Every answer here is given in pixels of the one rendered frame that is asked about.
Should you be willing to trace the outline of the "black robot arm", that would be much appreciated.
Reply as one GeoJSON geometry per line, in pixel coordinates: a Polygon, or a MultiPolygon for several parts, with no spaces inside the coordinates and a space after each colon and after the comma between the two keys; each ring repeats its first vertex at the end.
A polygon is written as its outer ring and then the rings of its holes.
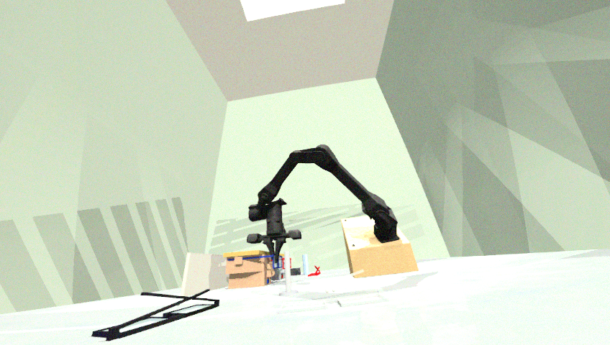
{"type": "Polygon", "coordinates": [[[392,209],[376,194],[369,192],[348,172],[337,160],[332,150],[325,144],[315,148],[293,151],[284,162],[274,178],[258,192],[258,204],[249,206],[251,221],[266,220],[269,216],[282,216],[282,206],[287,203],[279,198],[271,202],[277,195],[285,179],[298,163],[314,163],[321,169],[332,173],[351,193],[362,203],[362,212],[375,221],[374,235],[381,243],[399,240],[397,235],[398,221],[392,209]],[[267,204],[267,205],[266,205],[267,204]]]}

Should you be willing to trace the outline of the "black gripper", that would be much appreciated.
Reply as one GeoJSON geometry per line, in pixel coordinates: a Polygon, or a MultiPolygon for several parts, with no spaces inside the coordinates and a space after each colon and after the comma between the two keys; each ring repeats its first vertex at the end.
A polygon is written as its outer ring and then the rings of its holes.
{"type": "Polygon", "coordinates": [[[273,254],[276,256],[276,263],[278,263],[278,256],[281,247],[286,243],[286,238],[301,239],[301,232],[299,230],[291,230],[288,233],[283,233],[282,216],[269,216],[266,219],[266,223],[266,235],[259,233],[249,234],[247,236],[247,243],[259,244],[264,241],[263,244],[266,244],[271,256],[273,254]],[[275,241],[275,252],[273,239],[277,239],[275,241]]]}

